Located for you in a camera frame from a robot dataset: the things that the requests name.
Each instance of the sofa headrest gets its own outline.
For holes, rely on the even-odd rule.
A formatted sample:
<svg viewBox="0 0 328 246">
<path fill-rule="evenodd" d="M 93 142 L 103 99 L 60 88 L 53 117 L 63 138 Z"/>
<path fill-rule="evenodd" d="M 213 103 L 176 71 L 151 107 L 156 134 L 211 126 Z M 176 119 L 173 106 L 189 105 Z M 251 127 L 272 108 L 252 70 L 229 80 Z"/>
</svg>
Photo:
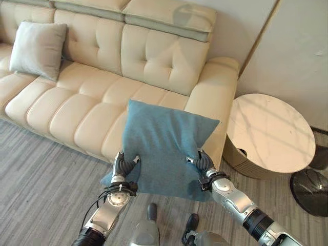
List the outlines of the sofa headrest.
<svg viewBox="0 0 328 246">
<path fill-rule="evenodd" d="M 177 0 L 131 0 L 123 9 L 126 23 L 209 41 L 216 11 Z"/>
<path fill-rule="evenodd" d="M 211 40 L 216 11 L 179 0 L 7 0 L 114 19 L 192 38 Z"/>
<path fill-rule="evenodd" d="M 91 14 L 120 22 L 124 21 L 123 8 L 130 0 L 53 0 L 57 9 Z"/>
<path fill-rule="evenodd" d="M 42 7 L 53 7 L 53 4 L 49 0 L 6 0 L 7 2 L 20 3 L 20 4 L 32 4 Z"/>
</svg>

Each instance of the blue pillow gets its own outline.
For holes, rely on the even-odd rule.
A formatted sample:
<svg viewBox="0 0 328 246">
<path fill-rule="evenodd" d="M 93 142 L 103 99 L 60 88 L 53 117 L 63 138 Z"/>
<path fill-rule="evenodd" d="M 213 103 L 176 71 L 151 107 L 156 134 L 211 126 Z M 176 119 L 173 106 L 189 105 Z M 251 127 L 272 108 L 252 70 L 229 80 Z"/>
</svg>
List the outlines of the blue pillow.
<svg viewBox="0 0 328 246">
<path fill-rule="evenodd" d="M 136 155 L 141 162 L 128 175 L 138 182 L 138 192 L 206 201 L 198 170 L 186 162 L 197 158 L 198 150 L 219 124 L 219 120 L 181 110 L 129 101 L 129 113 L 122 144 L 125 160 Z M 101 183 L 109 185 L 111 173 Z"/>
</svg>

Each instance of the white pillow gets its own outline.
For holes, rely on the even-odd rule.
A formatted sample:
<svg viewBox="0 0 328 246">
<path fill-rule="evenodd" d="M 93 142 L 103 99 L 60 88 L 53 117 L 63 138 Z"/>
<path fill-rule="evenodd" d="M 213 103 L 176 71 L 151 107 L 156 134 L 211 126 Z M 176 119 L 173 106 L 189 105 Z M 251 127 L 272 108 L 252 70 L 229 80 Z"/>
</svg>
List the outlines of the white pillow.
<svg viewBox="0 0 328 246">
<path fill-rule="evenodd" d="M 56 81 L 66 24 L 21 22 L 12 50 L 11 71 L 41 75 Z"/>
</svg>

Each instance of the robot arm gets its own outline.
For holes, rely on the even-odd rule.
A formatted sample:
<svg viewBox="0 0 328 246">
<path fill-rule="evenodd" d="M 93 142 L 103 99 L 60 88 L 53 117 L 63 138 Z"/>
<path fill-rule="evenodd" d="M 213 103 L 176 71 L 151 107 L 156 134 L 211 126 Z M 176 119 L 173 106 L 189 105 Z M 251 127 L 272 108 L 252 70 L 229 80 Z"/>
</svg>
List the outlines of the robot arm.
<svg viewBox="0 0 328 246">
<path fill-rule="evenodd" d="M 199 179 L 203 191 L 212 192 L 213 199 L 221 204 L 228 213 L 254 237 L 260 246 L 304 246 L 279 223 L 274 222 L 262 212 L 245 193 L 236 189 L 227 175 L 214 168 L 211 158 L 202 150 L 200 159 L 187 157 L 205 174 Z"/>
<path fill-rule="evenodd" d="M 120 213 L 129 202 L 130 196 L 136 196 L 137 185 L 126 182 L 125 177 L 139 160 L 140 158 L 137 156 L 133 161 L 127 162 L 124 161 L 123 153 L 119 152 L 116 155 L 111 185 L 105 188 L 104 195 L 96 201 L 104 199 L 105 202 L 87 221 L 72 246 L 101 246 L 104 244 Z"/>
</svg>

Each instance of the marble tabletop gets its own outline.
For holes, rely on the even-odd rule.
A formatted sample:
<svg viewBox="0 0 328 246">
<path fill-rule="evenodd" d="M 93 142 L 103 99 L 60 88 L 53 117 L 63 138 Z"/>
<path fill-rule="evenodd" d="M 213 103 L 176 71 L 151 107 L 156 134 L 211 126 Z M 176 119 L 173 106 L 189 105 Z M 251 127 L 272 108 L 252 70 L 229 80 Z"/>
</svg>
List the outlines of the marble tabletop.
<svg viewBox="0 0 328 246">
<path fill-rule="evenodd" d="M 268 95 L 248 94 L 233 102 L 228 137 L 247 159 L 264 169 L 293 173 L 313 159 L 315 140 L 303 118 L 289 104 Z"/>
</svg>

